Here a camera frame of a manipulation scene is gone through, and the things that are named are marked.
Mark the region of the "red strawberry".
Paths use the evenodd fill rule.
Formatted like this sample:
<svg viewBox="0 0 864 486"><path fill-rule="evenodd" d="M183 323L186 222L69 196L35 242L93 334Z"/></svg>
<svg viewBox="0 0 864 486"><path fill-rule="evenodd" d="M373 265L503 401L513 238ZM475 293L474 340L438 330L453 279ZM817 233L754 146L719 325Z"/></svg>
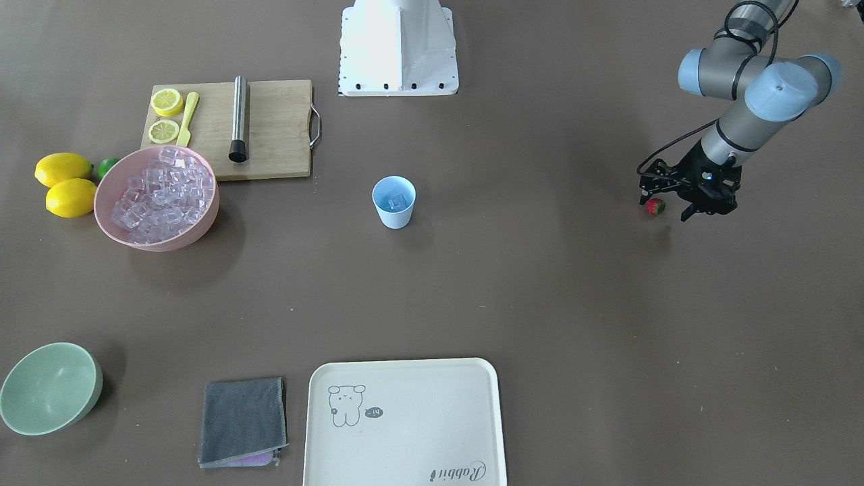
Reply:
<svg viewBox="0 0 864 486"><path fill-rule="evenodd" d="M645 211L651 216L661 215L666 211L666 201L662 198L650 198L645 202Z"/></svg>

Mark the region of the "clear ice cube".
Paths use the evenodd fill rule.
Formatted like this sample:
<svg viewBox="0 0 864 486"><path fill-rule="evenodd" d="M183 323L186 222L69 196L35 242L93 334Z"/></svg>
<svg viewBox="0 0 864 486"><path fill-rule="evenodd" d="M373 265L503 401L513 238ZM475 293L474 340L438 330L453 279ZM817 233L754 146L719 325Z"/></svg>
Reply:
<svg viewBox="0 0 864 486"><path fill-rule="evenodd" d="M404 211L408 206L410 203L404 194L392 194L385 201L385 210L392 213Z"/></svg>

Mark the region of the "light blue plastic cup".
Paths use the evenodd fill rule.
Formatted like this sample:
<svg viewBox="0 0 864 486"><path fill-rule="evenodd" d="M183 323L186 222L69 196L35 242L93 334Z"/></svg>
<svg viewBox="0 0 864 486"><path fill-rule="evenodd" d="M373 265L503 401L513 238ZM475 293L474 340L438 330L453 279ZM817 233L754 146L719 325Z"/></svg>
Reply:
<svg viewBox="0 0 864 486"><path fill-rule="evenodd" d="M380 179L371 191L380 221L390 230L401 230L410 222L416 203L416 188L402 176Z"/></svg>

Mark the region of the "pink bowl of ice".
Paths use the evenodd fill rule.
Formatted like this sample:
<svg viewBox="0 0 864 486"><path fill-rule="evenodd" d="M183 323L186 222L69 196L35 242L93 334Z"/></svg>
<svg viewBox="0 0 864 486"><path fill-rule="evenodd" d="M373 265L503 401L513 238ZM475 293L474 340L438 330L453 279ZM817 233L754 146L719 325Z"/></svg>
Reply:
<svg viewBox="0 0 864 486"><path fill-rule="evenodd" d="M121 158L99 182L94 215L126 246L173 251L210 230L219 210L212 166L178 146L152 146Z"/></svg>

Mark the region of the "cream rabbit tray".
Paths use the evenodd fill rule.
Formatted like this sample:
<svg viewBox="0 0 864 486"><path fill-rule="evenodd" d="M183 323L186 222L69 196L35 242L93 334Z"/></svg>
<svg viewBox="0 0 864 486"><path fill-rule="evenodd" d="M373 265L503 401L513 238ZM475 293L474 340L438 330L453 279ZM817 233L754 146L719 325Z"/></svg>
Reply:
<svg viewBox="0 0 864 486"><path fill-rule="evenodd" d="M302 482L506 485L496 370L476 357L318 367Z"/></svg>

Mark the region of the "bamboo cutting board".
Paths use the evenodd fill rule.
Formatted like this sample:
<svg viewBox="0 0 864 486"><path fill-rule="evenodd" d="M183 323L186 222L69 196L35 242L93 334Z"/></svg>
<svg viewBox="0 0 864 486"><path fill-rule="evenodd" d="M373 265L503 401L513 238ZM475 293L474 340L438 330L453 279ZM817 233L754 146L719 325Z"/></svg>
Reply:
<svg viewBox="0 0 864 486"><path fill-rule="evenodd" d="M248 158L243 163L229 158L234 139L234 83L173 84L172 88L185 97L198 93L188 148L212 166L219 182L311 175L312 150L320 130L311 80L248 81Z"/></svg>

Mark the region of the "steel muddler black tip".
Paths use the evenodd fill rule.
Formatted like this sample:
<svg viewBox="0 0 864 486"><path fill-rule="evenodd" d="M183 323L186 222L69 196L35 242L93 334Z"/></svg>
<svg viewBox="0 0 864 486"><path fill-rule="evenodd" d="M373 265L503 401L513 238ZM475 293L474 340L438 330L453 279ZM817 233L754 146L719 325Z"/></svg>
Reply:
<svg viewBox="0 0 864 486"><path fill-rule="evenodd" d="M249 158L248 150L249 84L246 77L238 75L234 80L234 108L232 109L232 140L228 157L234 163L244 163Z"/></svg>

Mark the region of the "grey folded cloth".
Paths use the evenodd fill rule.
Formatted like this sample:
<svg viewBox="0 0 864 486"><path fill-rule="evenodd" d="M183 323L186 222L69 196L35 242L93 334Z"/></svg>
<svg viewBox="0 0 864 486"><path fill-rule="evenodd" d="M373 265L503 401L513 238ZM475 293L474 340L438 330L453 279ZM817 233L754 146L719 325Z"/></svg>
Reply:
<svg viewBox="0 0 864 486"><path fill-rule="evenodd" d="M198 467L278 464L288 443L283 378L217 381L206 386Z"/></svg>

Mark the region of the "yellow plastic knife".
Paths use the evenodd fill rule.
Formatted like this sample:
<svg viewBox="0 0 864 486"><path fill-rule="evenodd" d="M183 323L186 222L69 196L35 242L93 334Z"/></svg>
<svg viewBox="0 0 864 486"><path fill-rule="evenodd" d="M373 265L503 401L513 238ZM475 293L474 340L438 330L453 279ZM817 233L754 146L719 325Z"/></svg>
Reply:
<svg viewBox="0 0 864 486"><path fill-rule="evenodd" d="M198 107L198 100L200 99L200 95L198 92L189 92L186 95L185 104L183 107L183 115L182 120L179 126L179 132L176 138L176 144L181 147L188 147L189 142L191 141L191 131L190 124L192 121L192 117L194 117L196 108Z"/></svg>

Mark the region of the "lemon half slice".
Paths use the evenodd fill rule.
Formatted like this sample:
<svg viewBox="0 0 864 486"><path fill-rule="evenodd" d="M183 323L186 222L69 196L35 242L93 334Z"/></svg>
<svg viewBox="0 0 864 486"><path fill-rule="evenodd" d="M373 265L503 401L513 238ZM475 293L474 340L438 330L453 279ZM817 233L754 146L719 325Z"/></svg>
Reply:
<svg viewBox="0 0 864 486"><path fill-rule="evenodd" d="M149 107L159 117L172 117L183 111L184 96L173 87L167 87L154 92L149 99Z"/></svg>

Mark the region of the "green lime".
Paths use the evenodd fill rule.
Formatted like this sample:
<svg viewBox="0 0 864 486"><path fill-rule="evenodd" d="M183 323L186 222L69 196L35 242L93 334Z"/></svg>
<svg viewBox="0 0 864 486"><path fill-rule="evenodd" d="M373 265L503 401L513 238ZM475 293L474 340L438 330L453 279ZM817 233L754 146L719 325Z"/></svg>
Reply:
<svg viewBox="0 0 864 486"><path fill-rule="evenodd" d="M97 178L102 180L107 173L114 168L120 161L118 157L110 157L103 159L97 167Z"/></svg>

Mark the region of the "yellow lemon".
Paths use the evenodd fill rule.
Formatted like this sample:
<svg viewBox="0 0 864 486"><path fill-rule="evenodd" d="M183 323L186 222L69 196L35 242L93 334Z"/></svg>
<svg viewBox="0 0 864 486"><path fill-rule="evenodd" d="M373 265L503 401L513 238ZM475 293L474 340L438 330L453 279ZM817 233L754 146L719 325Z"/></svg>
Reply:
<svg viewBox="0 0 864 486"><path fill-rule="evenodd" d="M89 179L93 165L74 152L55 152L35 164L34 178L48 188L71 179Z"/></svg>
<svg viewBox="0 0 864 486"><path fill-rule="evenodd" d="M49 188L46 210L63 218L75 218L92 212L98 187L91 180L68 179Z"/></svg>

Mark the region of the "green ceramic bowl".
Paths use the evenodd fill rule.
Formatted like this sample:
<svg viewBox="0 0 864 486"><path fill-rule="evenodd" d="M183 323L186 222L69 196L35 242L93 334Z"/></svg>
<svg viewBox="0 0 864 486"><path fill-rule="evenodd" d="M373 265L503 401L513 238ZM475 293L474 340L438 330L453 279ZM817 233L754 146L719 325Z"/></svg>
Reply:
<svg viewBox="0 0 864 486"><path fill-rule="evenodd" d="M101 366L86 348L70 342L41 346L4 379L3 422L24 436L67 429L95 407L103 385Z"/></svg>

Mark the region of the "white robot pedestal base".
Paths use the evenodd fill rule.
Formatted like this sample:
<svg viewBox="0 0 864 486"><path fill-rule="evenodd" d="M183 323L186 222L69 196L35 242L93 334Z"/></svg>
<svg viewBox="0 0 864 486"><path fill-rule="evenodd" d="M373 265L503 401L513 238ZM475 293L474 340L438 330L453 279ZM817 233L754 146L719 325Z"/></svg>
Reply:
<svg viewBox="0 0 864 486"><path fill-rule="evenodd" d="M459 88L451 9L438 1L355 1L342 10L339 95L432 97Z"/></svg>

